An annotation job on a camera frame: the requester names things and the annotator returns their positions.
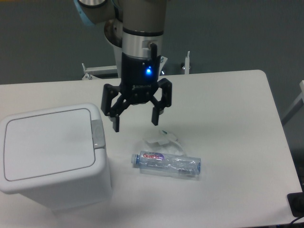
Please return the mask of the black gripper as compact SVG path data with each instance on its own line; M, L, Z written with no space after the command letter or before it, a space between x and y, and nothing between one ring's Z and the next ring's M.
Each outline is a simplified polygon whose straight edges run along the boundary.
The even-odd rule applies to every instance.
M101 110L113 122L113 129L119 132L120 115L130 104L143 104L151 101L152 123L158 125L159 116L165 107L171 106L172 83L163 78L160 81L160 56L155 58L134 58L122 53L121 83L119 86L105 84ZM161 99L154 94L161 89Z

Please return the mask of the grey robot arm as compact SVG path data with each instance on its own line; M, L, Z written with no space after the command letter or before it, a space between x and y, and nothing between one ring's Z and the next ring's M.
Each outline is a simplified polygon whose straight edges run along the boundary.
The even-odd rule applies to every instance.
M118 132L120 115L130 105L152 102L152 123L158 125L171 106L172 83L159 79L167 1L76 0L84 24L104 22L104 35L114 48L118 86L104 85L101 110Z

